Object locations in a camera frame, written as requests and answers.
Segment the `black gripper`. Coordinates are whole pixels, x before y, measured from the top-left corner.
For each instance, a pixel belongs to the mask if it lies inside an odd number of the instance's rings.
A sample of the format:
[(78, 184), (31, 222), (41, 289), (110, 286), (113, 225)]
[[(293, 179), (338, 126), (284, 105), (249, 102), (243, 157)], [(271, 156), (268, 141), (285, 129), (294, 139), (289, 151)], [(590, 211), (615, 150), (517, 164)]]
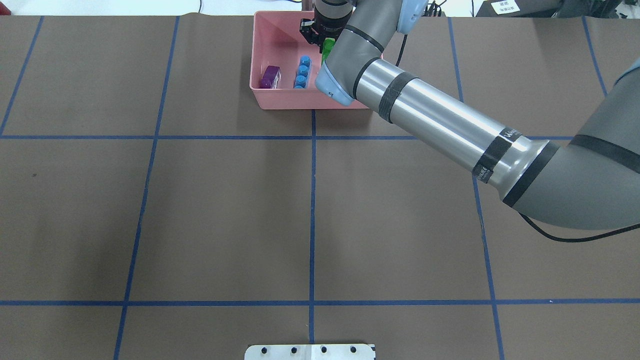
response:
[(312, 18), (302, 18), (299, 32), (320, 54), (330, 53), (330, 39), (338, 39), (350, 20), (354, 4), (350, 0), (304, 0), (302, 7), (312, 9)]

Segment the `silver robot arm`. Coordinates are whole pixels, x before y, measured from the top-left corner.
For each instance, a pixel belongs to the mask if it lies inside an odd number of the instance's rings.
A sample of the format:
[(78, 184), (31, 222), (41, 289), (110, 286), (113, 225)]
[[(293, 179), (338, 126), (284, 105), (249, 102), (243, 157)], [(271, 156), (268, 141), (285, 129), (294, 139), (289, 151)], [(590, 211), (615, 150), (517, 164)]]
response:
[(494, 187), (532, 225), (626, 229), (640, 218), (639, 62), (624, 71), (567, 146), (533, 140), (383, 59), (425, 0), (315, 0), (311, 28), (336, 44), (314, 82), (377, 113)]

